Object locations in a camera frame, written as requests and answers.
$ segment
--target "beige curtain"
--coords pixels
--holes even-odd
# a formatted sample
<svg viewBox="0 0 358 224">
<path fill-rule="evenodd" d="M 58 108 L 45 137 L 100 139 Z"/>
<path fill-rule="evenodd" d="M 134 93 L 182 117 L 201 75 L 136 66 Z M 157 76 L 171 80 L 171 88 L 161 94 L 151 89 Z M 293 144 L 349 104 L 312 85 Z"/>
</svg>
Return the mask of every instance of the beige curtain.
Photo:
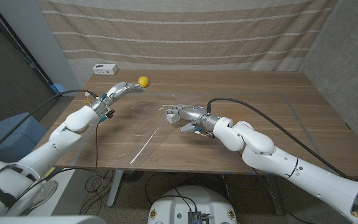
<svg viewBox="0 0 358 224">
<path fill-rule="evenodd" d="M 49 0 L 40 8 L 84 83 L 120 69 L 297 70 L 330 0 Z"/>
</svg>

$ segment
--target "concrete wall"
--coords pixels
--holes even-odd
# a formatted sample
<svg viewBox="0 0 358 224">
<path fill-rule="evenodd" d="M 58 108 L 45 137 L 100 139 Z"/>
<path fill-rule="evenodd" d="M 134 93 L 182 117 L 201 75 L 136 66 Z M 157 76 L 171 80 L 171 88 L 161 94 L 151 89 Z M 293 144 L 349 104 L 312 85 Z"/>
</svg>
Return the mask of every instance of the concrete wall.
<svg viewBox="0 0 358 224">
<path fill-rule="evenodd" d="M 358 1 L 337 1 L 300 71 L 358 135 Z"/>
<path fill-rule="evenodd" d="M 0 13 L 54 83 L 80 88 L 36 0 L 0 0 Z"/>
</svg>

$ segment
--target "blue cushion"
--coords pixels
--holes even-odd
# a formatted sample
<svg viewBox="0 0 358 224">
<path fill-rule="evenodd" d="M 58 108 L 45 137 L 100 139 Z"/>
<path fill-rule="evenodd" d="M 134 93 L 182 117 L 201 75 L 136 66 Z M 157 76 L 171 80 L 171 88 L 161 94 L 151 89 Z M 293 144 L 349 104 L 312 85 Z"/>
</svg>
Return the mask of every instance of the blue cushion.
<svg viewBox="0 0 358 224">
<path fill-rule="evenodd" d="M 28 114 L 22 113 L 0 121 L 0 139 Z M 0 160 L 19 161 L 33 150 L 46 132 L 47 130 L 30 116 L 0 145 Z"/>
</svg>

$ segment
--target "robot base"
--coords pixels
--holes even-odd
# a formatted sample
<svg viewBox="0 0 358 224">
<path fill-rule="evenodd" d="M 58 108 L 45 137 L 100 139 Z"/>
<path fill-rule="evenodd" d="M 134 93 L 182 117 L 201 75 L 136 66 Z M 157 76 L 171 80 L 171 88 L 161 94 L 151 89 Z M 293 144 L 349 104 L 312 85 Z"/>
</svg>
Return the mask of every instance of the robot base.
<svg viewBox="0 0 358 224">
<path fill-rule="evenodd" d="M 198 213 L 195 212 L 196 208 L 191 200 L 185 199 L 191 207 L 192 212 L 189 213 L 189 206 L 182 198 L 164 197 L 168 195 L 177 196 L 176 190 L 172 189 L 153 203 L 149 213 L 148 224 L 237 224 L 233 207 L 222 195 L 215 191 L 195 185 L 177 187 L 177 190 L 182 197 L 188 197 L 194 201 Z M 200 222 L 197 217 L 203 217 L 203 221 Z"/>
</svg>

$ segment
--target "lemon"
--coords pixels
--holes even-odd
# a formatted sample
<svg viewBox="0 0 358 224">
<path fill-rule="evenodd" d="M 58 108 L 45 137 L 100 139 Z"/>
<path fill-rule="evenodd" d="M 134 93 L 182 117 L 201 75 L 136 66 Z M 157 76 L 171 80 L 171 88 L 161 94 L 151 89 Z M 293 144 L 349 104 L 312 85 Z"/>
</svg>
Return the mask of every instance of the lemon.
<svg viewBox="0 0 358 224">
<path fill-rule="evenodd" d="M 146 87 L 149 84 L 149 79 L 147 77 L 140 77 L 139 81 L 137 81 L 141 87 Z"/>
</svg>

